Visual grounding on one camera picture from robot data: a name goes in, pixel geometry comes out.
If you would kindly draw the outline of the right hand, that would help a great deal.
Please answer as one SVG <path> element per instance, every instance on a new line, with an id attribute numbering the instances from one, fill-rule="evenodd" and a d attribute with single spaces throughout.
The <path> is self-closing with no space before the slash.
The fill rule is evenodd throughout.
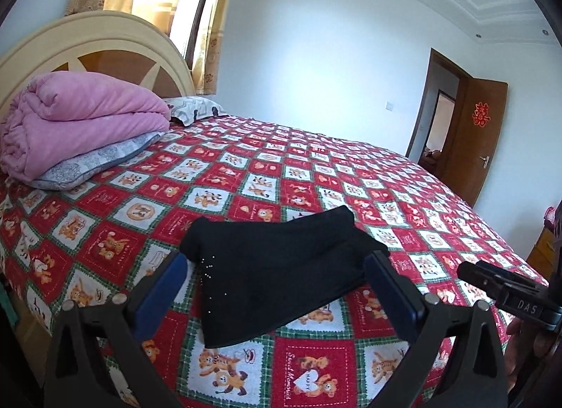
<path id="1" fill-rule="evenodd" d="M 510 337 L 504 354 L 507 373 L 508 391 L 514 388 L 518 373 L 527 354 L 531 350 L 537 357 L 544 357 L 550 352 L 554 343 L 554 335 L 543 333 L 532 325 L 526 325 L 520 318 L 514 318 L 506 330 Z"/>

